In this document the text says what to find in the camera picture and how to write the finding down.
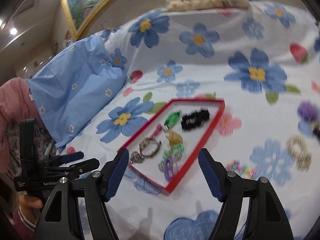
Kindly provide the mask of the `pink sleeve forearm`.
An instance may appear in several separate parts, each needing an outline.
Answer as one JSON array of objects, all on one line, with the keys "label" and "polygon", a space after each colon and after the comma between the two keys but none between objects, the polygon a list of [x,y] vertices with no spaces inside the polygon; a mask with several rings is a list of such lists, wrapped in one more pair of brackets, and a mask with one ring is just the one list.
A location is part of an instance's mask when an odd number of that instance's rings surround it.
[{"label": "pink sleeve forearm", "polygon": [[[15,77],[1,85],[1,172],[6,173],[9,168],[9,142],[5,130],[10,123],[19,124],[24,119],[35,118],[41,126],[43,122],[35,103],[30,99],[29,85],[26,79]],[[33,239],[37,217],[25,217],[20,210],[20,204],[13,213],[15,231],[21,239]]]}]

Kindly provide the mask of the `person's left hand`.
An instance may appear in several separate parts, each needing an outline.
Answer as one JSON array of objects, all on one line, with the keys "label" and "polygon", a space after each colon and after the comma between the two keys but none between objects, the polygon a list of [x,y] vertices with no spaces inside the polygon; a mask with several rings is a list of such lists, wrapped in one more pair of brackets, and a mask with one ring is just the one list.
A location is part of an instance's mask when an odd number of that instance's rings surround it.
[{"label": "person's left hand", "polygon": [[34,216],[33,209],[41,209],[43,208],[43,203],[40,198],[30,196],[28,194],[22,194],[19,196],[19,204],[21,213],[25,217]]}]

